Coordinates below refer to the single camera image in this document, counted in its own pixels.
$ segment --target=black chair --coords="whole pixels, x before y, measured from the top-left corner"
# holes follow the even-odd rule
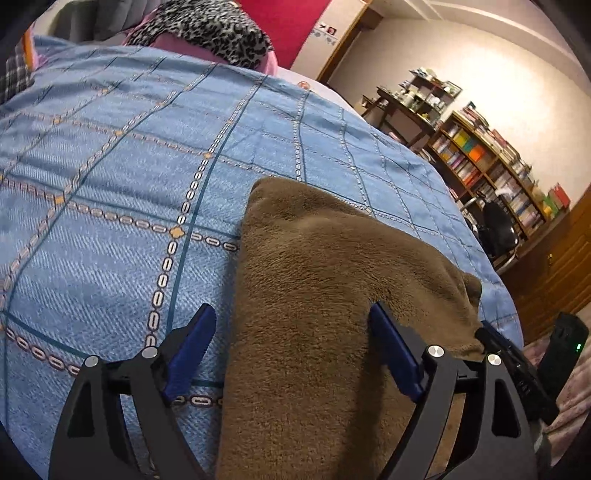
[[[519,236],[513,228],[511,215],[497,202],[487,202],[483,196],[475,196],[470,199],[460,208],[460,211],[465,212],[478,200],[484,202],[482,207],[483,224],[474,225],[465,215],[464,219],[493,266],[496,260],[506,257],[500,265],[495,267],[495,271],[501,275],[517,256]]]

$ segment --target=white wall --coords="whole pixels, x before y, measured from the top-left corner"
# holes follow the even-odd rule
[[[64,7],[65,4],[73,2],[74,0],[56,0],[56,2],[49,7],[42,16],[37,18],[33,31],[35,35],[48,35],[51,33],[53,22],[56,19],[59,11]]]
[[[463,88],[447,112],[474,102],[544,191],[560,182],[573,204],[582,196],[591,182],[591,98],[509,41],[451,22],[384,19],[360,34],[329,83],[354,104],[377,85],[398,89],[421,66]]]
[[[349,28],[367,8],[364,0],[332,0],[317,22],[336,28],[336,35],[328,35],[314,27],[295,58],[291,70],[316,80],[330,60]]]

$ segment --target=bed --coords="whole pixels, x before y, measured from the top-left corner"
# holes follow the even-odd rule
[[[0,110],[0,421],[42,477],[83,359],[134,356],[205,302],[218,328],[178,419],[213,472],[240,221],[264,176],[433,245],[482,281],[480,318],[522,345],[511,297],[437,172],[354,112],[161,50],[37,40],[35,85]],[[125,414],[148,468],[128,403]]]

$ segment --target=brown fleece cloth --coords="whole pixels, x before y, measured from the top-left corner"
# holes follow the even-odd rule
[[[427,344],[467,358],[479,350],[480,292],[435,248],[325,192],[256,182],[242,224],[217,479],[375,480],[413,403],[369,346],[371,304],[386,301]],[[457,429],[460,411],[448,426]]]

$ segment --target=leopard print fabric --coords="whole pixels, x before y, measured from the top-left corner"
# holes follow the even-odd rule
[[[156,9],[153,19],[129,35],[126,44],[149,46],[163,33],[251,70],[273,50],[271,40],[254,20],[225,0],[169,0]]]

